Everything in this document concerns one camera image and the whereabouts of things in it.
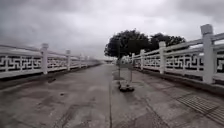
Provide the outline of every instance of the small object on ground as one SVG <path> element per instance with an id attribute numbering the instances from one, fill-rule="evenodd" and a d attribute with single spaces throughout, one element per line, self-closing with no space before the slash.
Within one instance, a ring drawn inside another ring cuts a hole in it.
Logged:
<path id="1" fill-rule="evenodd" d="M 63 93 L 63 92 L 62 92 L 62 93 L 60 93 L 60 96 L 64 96 L 64 95 L 65 95 L 65 93 Z"/>
<path id="2" fill-rule="evenodd" d="M 118 89 L 121 92 L 133 92 L 135 90 L 135 88 L 126 81 L 120 81 L 118 82 L 118 84 L 119 84 Z"/>
<path id="3" fill-rule="evenodd" d="M 52 82 L 54 82 L 56 80 L 56 78 L 49 78 L 48 79 L 48 83 L 52 83 Z"/>

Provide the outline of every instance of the distant tree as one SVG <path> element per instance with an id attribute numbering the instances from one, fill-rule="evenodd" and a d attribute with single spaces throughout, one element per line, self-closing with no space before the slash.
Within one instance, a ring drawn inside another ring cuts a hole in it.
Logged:
<path id="1" fill-rule="evenodd" d="M 165 41 L 166 46 L 186 42 L 186 40 L 180 36 L 169 36 L 157 33 L 150 36 L 149 39 L 147 35 L 136 30 L 126 30 L 110 38 L 104 53 L 106 56 L 122 58 L 122 56 L 130 56 L 132 53 L 139 54 L 141 49 L 144 49 L 147 52 L 159 49 L 159 42 L 161 41 Z"/>
<path id="2" fill-rule="evenodd" d="M 150 46 L 148 50 L 153 51 L 159 49 L 159 42 L 161 41 L 165 41 L 166 46 L 177 45 L 186 42 L 186 40 L 180 36 L 169 36 L 169 35 L 163 35 L 162 33 L 157 33 L 151 36 Z"/>
<path id="3" fill-rule="evenodd" d="M 132 53 L 139 54 L 141 49 L 149 47 L 147 35 L 136 30 L 126 30 L 110 38 L 104 53 L 106 56 L 121 58 Z"/>

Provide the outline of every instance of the concrete walkway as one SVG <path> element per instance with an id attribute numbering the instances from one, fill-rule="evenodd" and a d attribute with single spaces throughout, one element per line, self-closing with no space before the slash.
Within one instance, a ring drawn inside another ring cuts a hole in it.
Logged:
<path id="1" fill-rule="evenodd" d="M 137 71 L 135 91 L 117 89 L 101 65 L 0 93 L 0 128 L 221 128 L 224 100 Z"/>

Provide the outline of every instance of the cloud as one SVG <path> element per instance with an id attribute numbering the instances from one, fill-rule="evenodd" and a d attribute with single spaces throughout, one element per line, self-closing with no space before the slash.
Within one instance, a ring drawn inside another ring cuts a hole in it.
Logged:
<path id="1" fill-rule="evenodd" d="M 222 32 L 222 0 L 204 1 L 0 0 L 0 40 L 35 47 L 49 43 L 54 51 L 103 58 L 109 38 L 125 29 L 188 40 L 200 38 L 200 26 L 207 23 Z"/>
<path id="2" fill-rule="evenodd" d="M 223 0 L 179 0 L 178 4 L 181 10 L 211 17 L 216 22 L 224 20 Z"/>

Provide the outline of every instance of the white stone railing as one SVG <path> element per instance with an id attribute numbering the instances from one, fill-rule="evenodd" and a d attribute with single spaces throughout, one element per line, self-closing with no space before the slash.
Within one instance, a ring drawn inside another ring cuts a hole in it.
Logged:
<path id="1" fill-rule="evenodd" d="M 158 50 L 132 55 L 135 67 L 157 70 L 161 74 L 174 73 L 201 77 L 204 83 L 224 81 L 224 33 L 213 35 L 211 25 L 201 27 L 202 39 L 166 47 L 160 42 Z"/>
<path id="2" fill-rule="evenodd" d="M 99 64 L 99 61 L 86 57 L 74 56 L 70 50 L 66 54 L 48 50 L 48 44 L 41 49 L 0 43 L 0 78 L 48 74 L 51 71 L 71 70 Z"/>

